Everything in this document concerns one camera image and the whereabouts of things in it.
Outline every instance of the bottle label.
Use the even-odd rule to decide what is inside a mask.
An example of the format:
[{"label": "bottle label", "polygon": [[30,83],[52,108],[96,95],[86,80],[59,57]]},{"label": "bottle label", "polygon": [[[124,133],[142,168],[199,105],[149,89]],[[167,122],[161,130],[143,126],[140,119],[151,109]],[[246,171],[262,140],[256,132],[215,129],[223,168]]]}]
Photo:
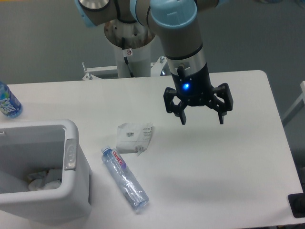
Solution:
[{"label": "bottle label", "polygon": [[126,163],[123,160],[123,158],[121,158],[121,155],[116,152],[115,150],[112,151],[112,155],[114,156],[114,158],[117,160],[117,162],[120,164],[120,166],[125,169],[126,168]]},{"label": "bottle label", "polygon": [[4,99],[0,100],[0,110],[5,115],[14,115],[20,110],[20,102],[11,92],[6,93]]}]

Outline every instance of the blue led light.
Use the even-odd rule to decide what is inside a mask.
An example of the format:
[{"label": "blue led light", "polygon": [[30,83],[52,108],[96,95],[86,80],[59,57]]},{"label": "blue led light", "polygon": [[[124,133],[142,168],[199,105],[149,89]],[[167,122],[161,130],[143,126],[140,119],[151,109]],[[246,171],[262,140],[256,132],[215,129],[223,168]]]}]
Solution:
[{"label": "blue led light", "polygon": [[183,86],[182,86],[182,88],[183,88],[184,90],[188,90],[189,87],[190,87],[190,85],[189,85],[188,83],[185,83],[185,84],[183,84]]}]

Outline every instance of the crushed plastic bottle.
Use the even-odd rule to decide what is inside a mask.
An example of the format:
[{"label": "crushed plastic bottle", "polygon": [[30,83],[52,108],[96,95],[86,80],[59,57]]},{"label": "crushed plastic bottle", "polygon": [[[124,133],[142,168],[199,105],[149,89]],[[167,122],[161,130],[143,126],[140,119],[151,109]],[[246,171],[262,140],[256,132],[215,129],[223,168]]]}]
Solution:
[{"label": "crushed plastic bottle", "polygon": [[148,203],[148,196],[116,149],[106,146],[102,152],[102,161],[107,166],[117,186],[131,207],[139,212]]}]

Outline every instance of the bottle cap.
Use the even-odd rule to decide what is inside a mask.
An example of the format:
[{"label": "bottle cap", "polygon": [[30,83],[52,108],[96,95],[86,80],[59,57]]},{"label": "bottle cap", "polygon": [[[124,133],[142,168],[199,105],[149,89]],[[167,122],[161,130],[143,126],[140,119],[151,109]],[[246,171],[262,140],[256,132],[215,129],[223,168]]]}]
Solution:
[{"label": "bottle cap", "polygon": [[107,149],[111,149],[110,146],[105,146],[101,149],[101,152],[104,153]]}]

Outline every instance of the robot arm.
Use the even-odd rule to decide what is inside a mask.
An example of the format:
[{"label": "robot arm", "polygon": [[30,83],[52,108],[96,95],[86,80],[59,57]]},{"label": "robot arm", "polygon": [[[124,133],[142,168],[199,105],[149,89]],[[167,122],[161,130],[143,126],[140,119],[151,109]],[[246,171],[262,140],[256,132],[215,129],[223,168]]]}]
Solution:
[{"label": "robot arm", "polygon": [[[136,19],[160,37],[175,84],[175,89],[166,88],[163,95],[168,113],[180,117],[184,125],[187,106],[206,105],[218,113],[220,124],[224,123],[224,115],[233,109],[233,99],[228,84],[211,85],[197,20],[199,10],[217,6],[218,0],[130,0],[128,9],[127,0],[79,1],[95,25],[115,18],[126,23]],[[174,104],[175,96],[181,100],[179,104]]]}]

